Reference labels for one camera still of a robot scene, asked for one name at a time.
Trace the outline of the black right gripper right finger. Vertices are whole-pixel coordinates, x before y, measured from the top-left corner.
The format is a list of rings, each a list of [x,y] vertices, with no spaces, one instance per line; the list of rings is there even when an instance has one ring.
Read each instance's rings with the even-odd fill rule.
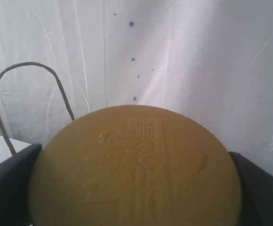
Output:
[[[239,226],[273,226],[273,176],[239,153],[230,152],[241,184]]]

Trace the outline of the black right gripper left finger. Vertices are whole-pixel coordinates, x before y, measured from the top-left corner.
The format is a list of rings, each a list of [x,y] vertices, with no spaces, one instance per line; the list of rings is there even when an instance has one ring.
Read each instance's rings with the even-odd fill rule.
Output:
[[[28,183],[42,149],[32,144],[0,163],[0,226],[29,226]]]

